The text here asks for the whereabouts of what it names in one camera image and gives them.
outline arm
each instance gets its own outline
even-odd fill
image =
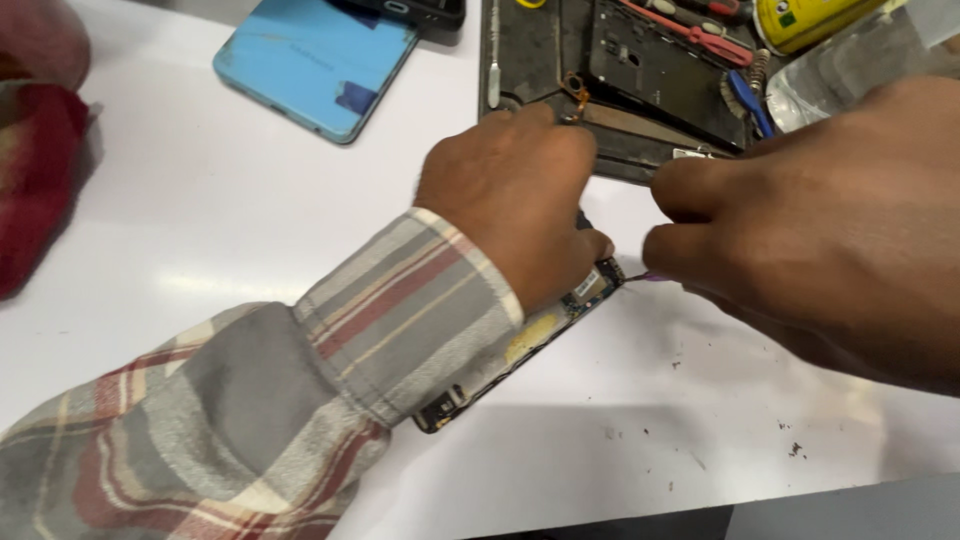
[[[390,428],[521,321],[490,261],[411,209],[295,306],[225,311],[13,426],[0,536],[323,537]]]
[[[0,538],[324,538],[390,428],[612,251],[575,230],[592,156],[546,106],[445,140],[419,208],[295,306],[221,313],[13,426]]]

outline charging port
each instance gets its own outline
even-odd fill
[[[383,3],[383,7],[384,9],[390,10],[394,13],[403,14],[410,11],[410,6],[407,6],[401,2],[397,2],[397,0],[387,0]]]

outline shirt cuff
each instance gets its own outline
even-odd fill
[[[523,324],[519,300],[487,256],[417,208],[314,285],[294,313],[322,374],[388,427]]]

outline circuit board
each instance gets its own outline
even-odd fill
[[[582,212],[577,216],[577,228],[592,229]],[[596,309],[624,283],[624,279],[615,259],[597,262],[576,289],[550,307],[527,317],[520,332],[504,337],[475,358],[461,372],[456,383],[414,415],[417,425],[427,433],[440,430],[584,315]]]

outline person's left hand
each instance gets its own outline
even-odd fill
[[[595,156],[593,135],[555,126],[545,104],[493,112],[434,147],[414,206],[436,212],[473,241],[529,314],[613,254],[603,233],[576,229]]]

